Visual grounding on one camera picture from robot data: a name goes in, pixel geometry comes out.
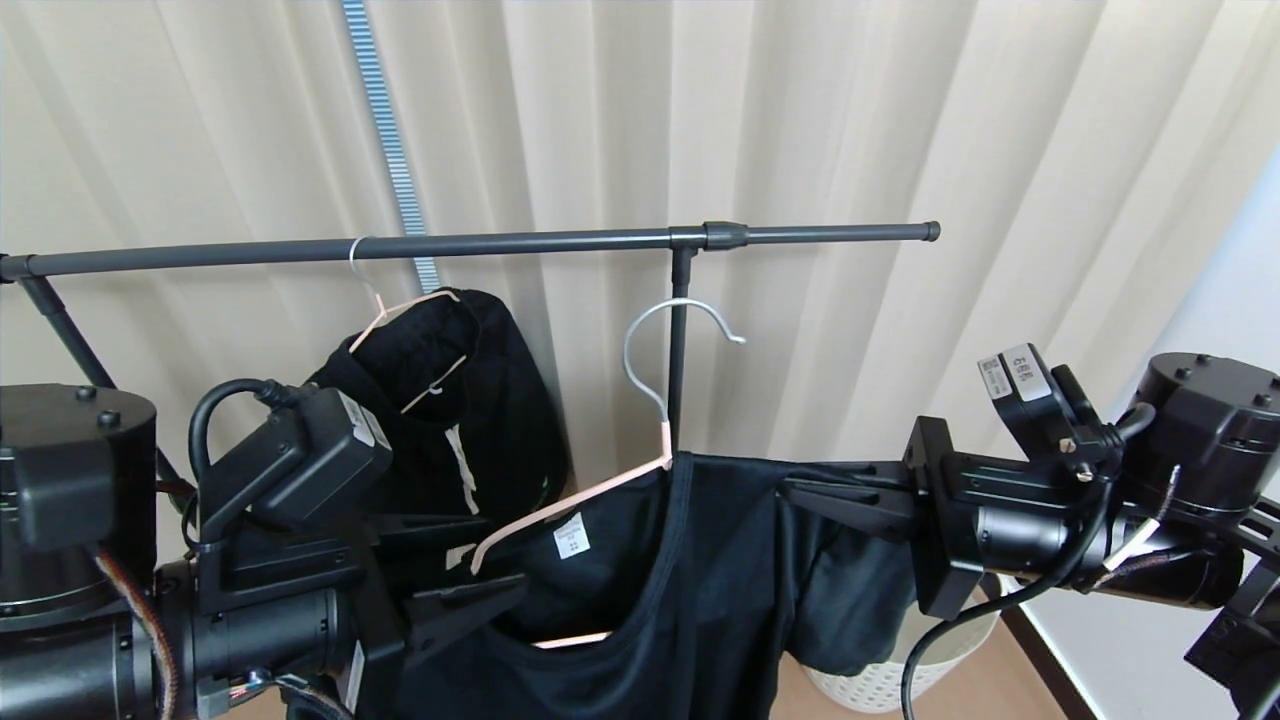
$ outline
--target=wooden floor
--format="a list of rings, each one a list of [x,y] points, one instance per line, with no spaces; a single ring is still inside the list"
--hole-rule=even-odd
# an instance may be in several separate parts
[[[268,692],[225,715],[228,720],[279,720],[284,714]],[[996,626],[977,652],[969,656],[938,684],[915,702],[918,720],[1064,720],[1053,696],[1009,634],[1004,623]],[[778,698],[771,720],[892,720],[901,714],[860,715],[827,700],[791,656],[782,659]]]

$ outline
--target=white basket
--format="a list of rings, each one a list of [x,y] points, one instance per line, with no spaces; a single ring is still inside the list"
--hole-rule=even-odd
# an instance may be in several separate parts
[[[973,605],[972,598],[968,605]],[[991,614],[960,625],[938,638],[925,651],[915,670],[915,679],[911,682],[911,700],[920,697],[920,693],[929,689],[933,683],[937,683],[961,660],[969,657],[969,653],[987,642],[998,620],[998,614]],[[868,665],[852,678],[827,675],[813,667],[805,667],[804,671],[809,674],[809,679],[818,685],[823,694],[850,710],[892,712],[902,707],[900,702],[902,662],[911,652],[915,641],[920,639],[937,623],[937,618],[922,615],[913,603],[902,619],[902,626],[897,632],[897,643],[893,646],[893,653],[890,655],[888,662]]]

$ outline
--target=blue striped strip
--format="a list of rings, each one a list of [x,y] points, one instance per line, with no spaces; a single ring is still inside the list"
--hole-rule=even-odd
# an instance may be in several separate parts
[[[404,143],[401,142],[399,127],[396,124],[392,96],[387,91],[387,78],[383,77],[383,63],[378,59],[378,44],[374,42],[374,31],[369,27],[365,3],[364,0],[342,0],[342,12],[347,15],[347,31],[351,33],[351,45],[356,49],[360,77],[365,81],[369,109],[374,114],[374,126],[383,142],[387,170],[392,176],[392,188],[396,191],[396,204],[399,205],[404,234],[426,234],[426,222],[422,219],[422,209],[417,204],[413,176],[410,173],[408,160],[404,158]],[[417,268],[417,279],[422,284],[422,292],[431,292],[440,287],[435,260],[415,258],[413,266]]]

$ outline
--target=curtain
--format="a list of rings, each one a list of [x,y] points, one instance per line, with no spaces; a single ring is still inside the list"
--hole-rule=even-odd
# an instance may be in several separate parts
[[[682,447],[892,459],[913,419],[1012,452],[974,363],[1036,342],[1101,407],[1280,138],[1252,1],[394,3],[369,17],[431,234],[936,219],[936,243],[704,252]],[[401,232],[338,3],[3,3],[4,252]],[[440,259],[503,297],[577,480],[653,456],[622,332],[669,254]],[[408,261],[370,261],[388,300]],[[300,382],[372,318],[344,263],[56,279],[183,465],[196,398]],[[81,380],[15,287],[0,378]],[[666,328],[634,347],[664,382]],[[219,413],[215,447],[261,411]]]

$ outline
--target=white hanger hook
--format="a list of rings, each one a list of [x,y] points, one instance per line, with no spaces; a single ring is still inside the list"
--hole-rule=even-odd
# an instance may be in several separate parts
[[[356,247],[358,247],[362,241],[369,240],[370,237],[372,236],[362,234],[357,237],[355,241],[352,241],[351,250],[347,251],[347,264],[351,265],[351,272],[356,273],[356,277],[360,278],[360,282],[367,284],[376,295],[378,288],[374,286],[374,281],[369,279],[369,277],[365,275],[365,273],[361,273],[360,268],[356,266]]]
[[[631,327],[627,328],[627,334],[623,336],[622,338],[622,369],[627,373],[627,379],[631,380],[631,384],[636,386],[636,388],[639,388],[640,392],[648,395],[649,397],[653,398],[654,402],[658,404],[658,411],[662,413],[662,420],[664,423],[669,420],[669,418],[667,416],[667,401],[660,395],[654,392],[652,387],[640,382],[640,378],[636,377],[635,370],[631,369],[631,337],[636,334],[636,328],[640,327],[640,323],[643,323],[645,318],[653,315],[658,310],[675,307],[676,305],[691,305],[700,310],[705,310],[707,314],[709,314],[712,319],[716,320],[716,324],[719,325],[721,332],[724,333],[724,337],[728,338],[730,342],[736,342],[739,345],[746,342],[745,337],[733,334],[733,331],[730,329],[728,323],[719,314],[719,311],[717,311],[710,305],[703,302],[701,300],[692,300],[689,297],[672,297],[671,300],[664,300],[641,313],[640,316],[631,323]]]

